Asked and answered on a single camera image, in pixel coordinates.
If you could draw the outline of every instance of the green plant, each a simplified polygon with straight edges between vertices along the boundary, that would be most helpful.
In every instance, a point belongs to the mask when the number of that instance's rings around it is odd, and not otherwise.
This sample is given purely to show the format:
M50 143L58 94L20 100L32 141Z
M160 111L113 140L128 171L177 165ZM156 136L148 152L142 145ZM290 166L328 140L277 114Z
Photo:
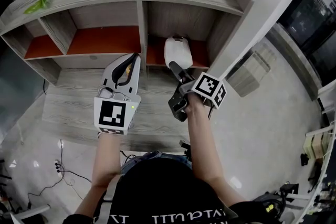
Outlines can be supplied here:
M47 6L47 0L39 0L34 5L27 8L24 13L30 14L39 10L40 8L45 8L46 6Z

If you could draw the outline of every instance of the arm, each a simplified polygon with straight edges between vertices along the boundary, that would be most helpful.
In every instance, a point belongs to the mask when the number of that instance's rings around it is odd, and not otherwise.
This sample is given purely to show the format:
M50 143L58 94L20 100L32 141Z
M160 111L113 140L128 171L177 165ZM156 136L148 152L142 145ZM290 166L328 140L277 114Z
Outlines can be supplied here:
M208 115L201 99L190 93L188 100L189 106L185 112L188 117L194 175L207 182L226 206L245 201L224 178Z
M75 214L93 217L97 204L112 178L120 173L120 137L102 133L92 173L92 186Z

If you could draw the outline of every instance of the power strip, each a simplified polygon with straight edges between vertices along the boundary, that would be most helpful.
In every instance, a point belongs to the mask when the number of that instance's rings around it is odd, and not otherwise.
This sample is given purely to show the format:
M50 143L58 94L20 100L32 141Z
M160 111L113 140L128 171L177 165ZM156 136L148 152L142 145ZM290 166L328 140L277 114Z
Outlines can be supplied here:
M56 172L57 172L57 175L59 178L62 178L64 176L64 172L60 170L60 161L59 160L55 160L54 161L54 166L55 166L55 169L56 169Z

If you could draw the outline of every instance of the jeans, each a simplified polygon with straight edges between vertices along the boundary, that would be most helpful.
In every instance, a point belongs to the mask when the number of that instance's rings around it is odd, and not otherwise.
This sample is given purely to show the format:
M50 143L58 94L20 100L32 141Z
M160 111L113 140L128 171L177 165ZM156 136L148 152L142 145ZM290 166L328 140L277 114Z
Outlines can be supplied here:
M181 155L173 155L173 154L167 154L167 153L162 153L160 151L154 151L154 152L148 152L144 154L143 156L137 156L132 159L130 159L128 162L126 162L122 167L121 167L121 175L125 175L134 165L141 161L145 161L147 159L154 159L154 158L168 158L168 159L174 159L180 163L185 164L187 167L192 169L191 162L188 161L186 156L181 156Z

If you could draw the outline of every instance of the black t-shirt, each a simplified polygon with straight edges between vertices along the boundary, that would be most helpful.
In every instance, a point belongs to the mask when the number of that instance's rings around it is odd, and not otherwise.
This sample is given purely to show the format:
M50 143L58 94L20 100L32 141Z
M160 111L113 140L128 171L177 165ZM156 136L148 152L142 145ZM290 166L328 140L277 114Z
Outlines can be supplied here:
M63 223L96 222L102 202L101 199L93 220L71 215ZM241 202L230 209L245 222L277 223L268 219L265 208L258 202ZM137 163L118 182L108 223L225 224L230 223L229 215L212 187L195 178L185 164L154 158Z

